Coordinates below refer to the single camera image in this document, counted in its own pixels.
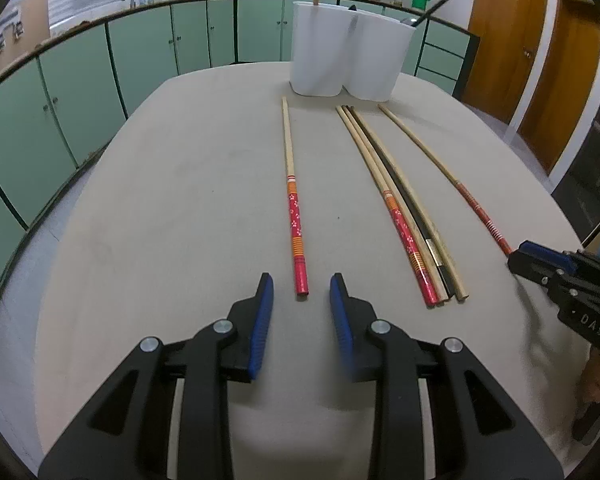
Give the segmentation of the red striped bamboo chopstick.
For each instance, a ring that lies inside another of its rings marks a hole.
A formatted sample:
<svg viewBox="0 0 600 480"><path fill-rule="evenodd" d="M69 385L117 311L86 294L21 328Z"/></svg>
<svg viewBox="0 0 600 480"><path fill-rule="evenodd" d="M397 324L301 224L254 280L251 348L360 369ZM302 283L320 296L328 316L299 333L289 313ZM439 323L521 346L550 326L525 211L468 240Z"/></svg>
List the red striped bamboo chopstick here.
<svg viewBox="0 0 600 480"><path fill-rule="evenodd" d="M498 247L501 249L503 254L506 255L506 257L508 257L513 252L513 249L510 248L504 235L496 227L493 220L482 208L478 200L476 200L475 197L471 194L471 192L469 192L468 188L466 188L464 183L461 180L458 180L457 177L455 177L455 174L453 174L452 171L449 170L448 166L446 166L445 163L442 162L438 155L433 150L430 150L430 148L428 148L428 146L424 142L422 142L422 140L420 140L418 136L416 136L412 129L405 122L402 122L402 120L398 117L397 114L394 114L392 110L389 110L388 106L385 106L385 104L378 104L377 107L401 131L403 131L411 139L411 141L427 156L430 162L432 162L434 166L436 166L442 172L442 174L446 177L446 180L448 180L454 186L457 192L460 193L460 196L464 198L465 202L468 203L470 209L475 213L475 215L479 218L481 223L489 231L490 235L496 241L496 244L498 244Z"/></svg>

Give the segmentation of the black chopstick silver band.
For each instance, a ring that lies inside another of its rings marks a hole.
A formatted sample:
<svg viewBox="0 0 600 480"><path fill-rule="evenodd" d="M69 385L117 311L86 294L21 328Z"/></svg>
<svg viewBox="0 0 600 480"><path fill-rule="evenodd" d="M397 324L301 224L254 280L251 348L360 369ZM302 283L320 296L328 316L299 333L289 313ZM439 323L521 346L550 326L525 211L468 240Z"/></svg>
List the black chopstick silver band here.
<svg viewBox="0 0 600 480"><path fill-rule="evenodd" d="M405 180L400 168L396 166L396 161L381 142L379 136L370 130L370 126L363 119L362 115L351 105L346 105L344 109L350 114L354 124L362 129L362 133L364 133L366 139L372 144L375 153L378 155L392 183L402 197L402 202L411 215L412 223L419 232L416 235L416 240L422 242L422 249L420 250L422 258L424 258L426 263L430 264L430 273L436 272L432 280L438 288L439 297L442 302L448 301L456 295L455 283L448 266L443 261L442 255L439 254L438 246L434 241L429 223L422 215L416 197L412 193L411 185Z"/></svg>
<svg viewBox="0 0 600 480"><path fill-rule="evenodd" d="M417 27L417 26L419 26L420 23L428 20L428 18L430 18L430 16L432 14L435 14L437 12L437 10L439 10L440 8L442 8L442 6L445 6L450 1L451 0L439 0L430 9L428 9L427 11L425 11L419 18L416 18L416 20L413 20L411 22L411 26L414 27L414 28Z"/></svg>

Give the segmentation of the black oven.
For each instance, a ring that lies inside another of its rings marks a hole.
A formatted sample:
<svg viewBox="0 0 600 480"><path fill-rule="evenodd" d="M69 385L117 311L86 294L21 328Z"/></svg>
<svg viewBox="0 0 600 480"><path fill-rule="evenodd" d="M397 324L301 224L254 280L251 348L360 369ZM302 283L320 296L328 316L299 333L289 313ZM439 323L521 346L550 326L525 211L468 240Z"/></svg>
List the black oven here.
<svg viewBox="0 0 600 480"><path fill-rule="evenodd" d="M582 243L600 231L600 107L552 196Z"/></svg>

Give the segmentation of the brown wooden door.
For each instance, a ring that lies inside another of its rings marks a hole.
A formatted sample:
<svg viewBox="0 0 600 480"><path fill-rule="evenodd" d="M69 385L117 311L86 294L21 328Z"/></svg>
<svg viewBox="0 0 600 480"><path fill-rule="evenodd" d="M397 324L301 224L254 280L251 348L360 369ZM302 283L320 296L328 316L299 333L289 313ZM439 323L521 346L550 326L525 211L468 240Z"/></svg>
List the brown wooden door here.
<svg viewBox="0 0 600 480"><path fill-rule="evenodd" d="M558 0L543 69L518 129L545 172L577 127L599 60L600 11L585 0Z"/></svg>
<svg viewBox="0 0 600 480"><path fill-rule="evenodd" d="M547 0L474 0L469 31L479 47L464 103L510 122L526 88L544 27Z"/></svg>

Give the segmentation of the white double utensil holder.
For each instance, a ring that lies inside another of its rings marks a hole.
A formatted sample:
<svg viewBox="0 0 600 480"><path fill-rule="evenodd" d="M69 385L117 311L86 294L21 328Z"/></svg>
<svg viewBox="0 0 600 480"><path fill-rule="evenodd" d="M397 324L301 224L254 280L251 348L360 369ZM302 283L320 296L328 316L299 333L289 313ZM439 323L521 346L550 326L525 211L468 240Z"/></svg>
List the white double utensil holder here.
<svg viewBox="0 0 600 480"><path fill-rule="evenodd" d="M300 96L347 91L362 101L388 101L415 29L396 18L345 6L294 4L290 85Z"/></svg>

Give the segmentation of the green lower cabinets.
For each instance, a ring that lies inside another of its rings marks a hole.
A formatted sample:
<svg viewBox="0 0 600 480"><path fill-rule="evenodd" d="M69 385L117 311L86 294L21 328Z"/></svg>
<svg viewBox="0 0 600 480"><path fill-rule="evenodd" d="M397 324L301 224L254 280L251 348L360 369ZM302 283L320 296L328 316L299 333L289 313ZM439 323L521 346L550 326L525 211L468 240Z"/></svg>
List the green lower cabinets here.
<svg viewBox="0 0 600 480"><path fill-rule="evenodd" d="M0 295L70 182L170 78L286 62L297 0L176 0L76 27L0 76Z"/></svg>

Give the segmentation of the cardboard panel with device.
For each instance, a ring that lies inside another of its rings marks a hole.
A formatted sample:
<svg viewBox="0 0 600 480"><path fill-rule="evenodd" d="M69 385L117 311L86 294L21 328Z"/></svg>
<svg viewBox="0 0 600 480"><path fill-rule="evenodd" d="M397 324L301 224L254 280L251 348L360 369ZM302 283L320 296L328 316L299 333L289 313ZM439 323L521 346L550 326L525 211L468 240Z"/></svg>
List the cardboard panel with device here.
<svg viewBox="0 0 600 480"><path fill-rule="evenodd" d="M0 16L0 73L50 38L48 0L19 0Z"/></svg>

